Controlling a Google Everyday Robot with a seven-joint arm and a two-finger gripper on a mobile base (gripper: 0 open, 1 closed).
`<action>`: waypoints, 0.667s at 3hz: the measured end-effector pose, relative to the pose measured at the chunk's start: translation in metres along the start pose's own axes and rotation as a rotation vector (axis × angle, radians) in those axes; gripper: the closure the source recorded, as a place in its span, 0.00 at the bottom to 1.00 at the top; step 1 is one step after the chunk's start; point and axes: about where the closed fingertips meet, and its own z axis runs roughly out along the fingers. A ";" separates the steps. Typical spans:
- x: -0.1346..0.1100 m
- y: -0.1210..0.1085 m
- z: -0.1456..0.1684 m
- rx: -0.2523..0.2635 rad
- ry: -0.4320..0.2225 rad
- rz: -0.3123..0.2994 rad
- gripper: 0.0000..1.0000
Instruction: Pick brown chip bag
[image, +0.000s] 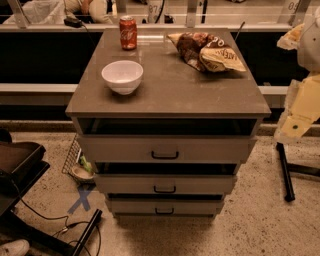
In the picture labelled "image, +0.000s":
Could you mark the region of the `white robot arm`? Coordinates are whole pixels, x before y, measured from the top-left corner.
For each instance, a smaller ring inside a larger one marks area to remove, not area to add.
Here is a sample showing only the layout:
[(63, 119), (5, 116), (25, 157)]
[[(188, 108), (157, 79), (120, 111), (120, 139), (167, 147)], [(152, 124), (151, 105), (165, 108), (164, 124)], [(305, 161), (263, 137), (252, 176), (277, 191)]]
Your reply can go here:
[(296, 50), (298, 64), (309, 74), (302, 81), (292, 80), (274, 133), (279, 143), (301, 138), (320, 118), (320, 7), (307, 15), (277, 42), (279, 48)]

